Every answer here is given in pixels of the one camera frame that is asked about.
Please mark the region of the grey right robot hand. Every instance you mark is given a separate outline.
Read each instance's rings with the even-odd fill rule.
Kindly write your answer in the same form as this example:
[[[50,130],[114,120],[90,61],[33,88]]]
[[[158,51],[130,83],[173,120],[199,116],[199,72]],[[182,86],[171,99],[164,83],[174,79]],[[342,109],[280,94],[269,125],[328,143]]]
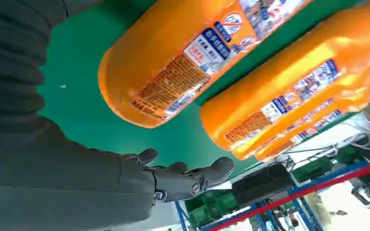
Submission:
[[[191,199],[226,181],[234,162],[147,167],[154,149],[119,155],[65,137],[44,117],[0,117],[0,231],[90,231],[144,221],[155,204]]]

